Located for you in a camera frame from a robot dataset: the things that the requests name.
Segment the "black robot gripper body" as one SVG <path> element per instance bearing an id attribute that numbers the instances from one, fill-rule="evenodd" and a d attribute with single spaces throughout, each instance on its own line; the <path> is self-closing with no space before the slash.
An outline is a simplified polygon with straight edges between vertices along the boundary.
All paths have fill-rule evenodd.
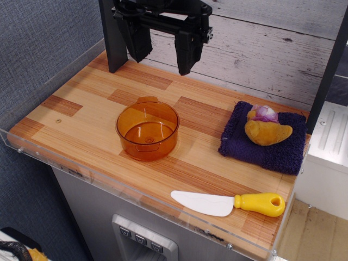
<path id="1" fill-rule="evenodd" d="M 213 37 L 209 26 L 212 7 L 203 1 L 113 1 L 115 18 L 168 34 L 180 30 L 198 35 L 207 44 Z"/>

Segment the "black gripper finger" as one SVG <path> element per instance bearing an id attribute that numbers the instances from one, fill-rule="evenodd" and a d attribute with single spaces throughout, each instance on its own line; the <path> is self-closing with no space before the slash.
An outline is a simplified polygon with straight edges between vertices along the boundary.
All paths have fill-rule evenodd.
<path id="1" fill-rule="evenodd" d="M 117 25 L 126 43 L 130 56 L 137 62 L 144 60 L 152 51 L 150 29 L 141 24 L 137 16 L 117 13 Z"/>
<path id="2" fill-rule="evenodd" d="M 196 62 L 200 61 L 203 48 L 202 35 L 188 28 L 181 28 L 175 34 L 177 65 L 181 76 L 190 73 Z"/>

